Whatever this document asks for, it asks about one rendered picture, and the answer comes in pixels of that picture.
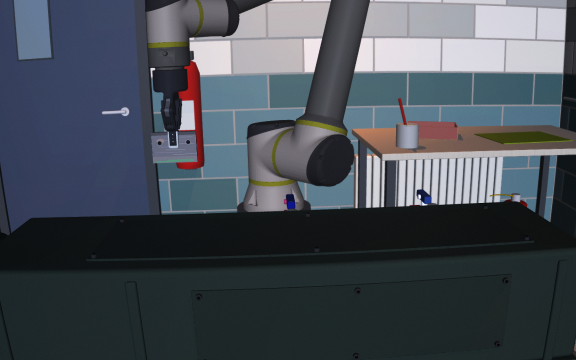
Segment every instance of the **green machine housing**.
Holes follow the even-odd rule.
[[[576,239],[519,203],[34,218],[0,360],[570,360]]]

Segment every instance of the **door handle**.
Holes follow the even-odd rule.
[[[103,116],[112,116],[114,114],[122,114],[122,116],[128,116],[128,114],[130,114],[130,109],[128,109],[128,107],[122,107],[121,110],[101,111],[101,115]]]

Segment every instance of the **green mat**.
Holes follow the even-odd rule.
[[[478,137],[498,142],[499,144],[534,144],[537,142],[571,142],[566,137],[555,136],[541,131],[524,132],[490,132],[487,134],[475,134]]]

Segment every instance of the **door frame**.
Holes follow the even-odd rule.
[[[134,0],[135,30],[137,41],[137,71],[139,82],[139,105],[141,106],[141,127],[143,139],[144,166],[148,209],[151,215],[160,215],[160,191],[157,166],[153,163],[151,133],[154,132],[153,99],[151,92],[151,70],[148,66],[148,41],[146,34],[146,0]],[[10,221],[3,187],[2,168],[0,164],[0,230],[10,234]]]

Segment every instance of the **radiator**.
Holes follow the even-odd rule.
[[[503,157],[393,161],[397,167],[396,207],[425,205],[417,198],[423,189],[437,205],[498,203]],[[386,161],[366,157],[366,207],[382,208],[385,200]],[[354,157],[354,207],[359,207],[359,156]]]

